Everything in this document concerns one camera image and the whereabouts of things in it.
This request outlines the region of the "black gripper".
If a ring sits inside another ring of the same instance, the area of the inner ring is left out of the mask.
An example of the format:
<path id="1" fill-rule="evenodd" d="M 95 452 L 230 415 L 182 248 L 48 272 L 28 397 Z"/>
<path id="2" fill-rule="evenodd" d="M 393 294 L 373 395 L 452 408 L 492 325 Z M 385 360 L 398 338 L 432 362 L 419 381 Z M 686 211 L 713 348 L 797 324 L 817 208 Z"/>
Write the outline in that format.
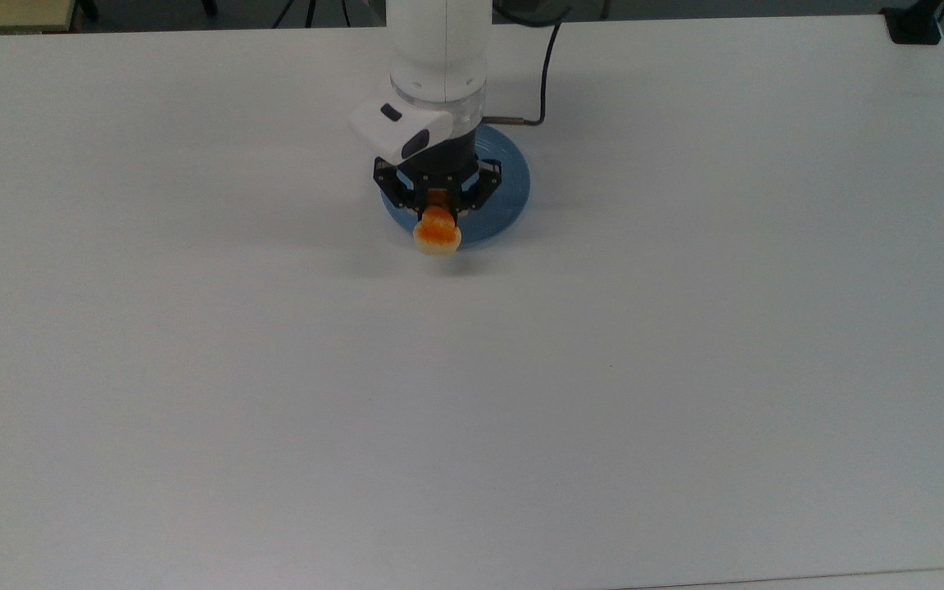
<path id="1" fill-rule="evenodd" d="M 392 209 L 420 218 L 427 208 L 424 177 L 446 179 L 453 176 L 454 183 L 458 184 L 456 217 L 467 216 L 482 210 L 503 180 L 501 161 L 496 158 L 479 160 L 475 146 L 476 134 L 447 139 L 408 158 L 405 172 L 400 166 L 376 157 L 372 179 Z"/>

